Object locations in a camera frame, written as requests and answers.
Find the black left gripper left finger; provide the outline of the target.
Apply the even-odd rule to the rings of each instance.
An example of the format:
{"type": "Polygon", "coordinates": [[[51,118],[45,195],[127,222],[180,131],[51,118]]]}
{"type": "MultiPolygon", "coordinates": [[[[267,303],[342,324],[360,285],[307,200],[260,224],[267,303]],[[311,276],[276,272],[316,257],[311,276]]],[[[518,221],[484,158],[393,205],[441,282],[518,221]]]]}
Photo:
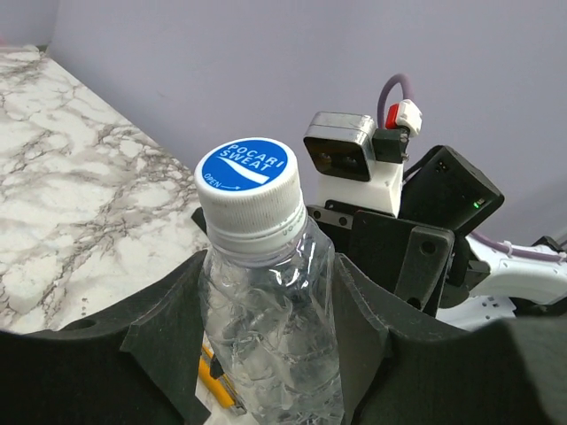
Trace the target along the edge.
{"type": "Polygon", "coordinates": [[[3,424],[202,424],[197,252],[61,330],[1,334],[3,424]]]}

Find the blue label bottle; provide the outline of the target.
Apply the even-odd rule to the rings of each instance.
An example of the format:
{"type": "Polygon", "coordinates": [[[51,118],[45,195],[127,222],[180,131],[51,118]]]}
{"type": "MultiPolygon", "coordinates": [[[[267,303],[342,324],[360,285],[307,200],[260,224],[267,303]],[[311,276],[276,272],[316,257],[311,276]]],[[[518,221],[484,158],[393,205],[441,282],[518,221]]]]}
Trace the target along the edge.
{"type": "Polygon", "coordinates": [[[307,213],[294,152],[236,139],[208,152],[194,177],[211,244],[201,312],[224,374],[260,424],[339,424],[335,249],[307,213]]]}

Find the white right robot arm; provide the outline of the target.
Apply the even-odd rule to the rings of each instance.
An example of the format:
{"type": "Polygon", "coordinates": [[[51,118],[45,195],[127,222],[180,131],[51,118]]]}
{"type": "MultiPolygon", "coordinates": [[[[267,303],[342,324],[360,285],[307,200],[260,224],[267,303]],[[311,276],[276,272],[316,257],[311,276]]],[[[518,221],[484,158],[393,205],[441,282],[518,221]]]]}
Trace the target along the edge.
{"type": "Polygon", "coordinates": [[[503,196],[448,146],[432,148],[408,178],[399,216],[454,232],[438,320],[473,330],[513,317],[566,314],[566,251],[543,236],[533,246],[491,241],[473,227],[503,196]]]}

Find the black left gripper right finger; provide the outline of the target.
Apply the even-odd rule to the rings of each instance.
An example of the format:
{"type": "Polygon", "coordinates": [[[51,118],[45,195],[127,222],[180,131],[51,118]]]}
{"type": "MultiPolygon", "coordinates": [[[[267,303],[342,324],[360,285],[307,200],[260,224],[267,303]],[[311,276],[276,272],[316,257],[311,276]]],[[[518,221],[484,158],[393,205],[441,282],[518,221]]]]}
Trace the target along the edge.
{"type": "Polygon", "coordinates": [[[347,424],[563,424],[566,321],[437,321],[337,255],[333,308],[347,424]]]}

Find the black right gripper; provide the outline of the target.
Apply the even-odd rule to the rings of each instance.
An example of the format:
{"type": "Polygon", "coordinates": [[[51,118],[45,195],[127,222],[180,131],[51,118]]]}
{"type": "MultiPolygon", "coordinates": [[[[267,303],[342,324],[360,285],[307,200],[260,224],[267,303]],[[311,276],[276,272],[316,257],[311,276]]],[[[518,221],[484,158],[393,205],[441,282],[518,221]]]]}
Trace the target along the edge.
{"type": "Polygon", "coordinates": [[[465,157],[436,146],[407,173],[398,217],[328,200],[311,217],[372,282],[430,316],[466,300],[491,273],[467,236],[503,194],[465,157]]]}

